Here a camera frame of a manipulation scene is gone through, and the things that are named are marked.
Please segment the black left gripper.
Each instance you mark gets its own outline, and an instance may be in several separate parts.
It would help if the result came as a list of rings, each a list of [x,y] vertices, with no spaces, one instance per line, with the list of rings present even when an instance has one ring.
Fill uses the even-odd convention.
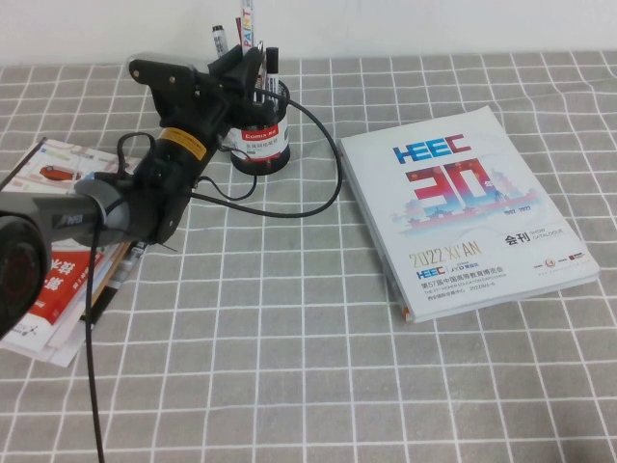
[[[262,64],[257,47],[237,44],[207,65],[164,64],[161,73],[161,154],[172,160],[209,160],[244,111]]]

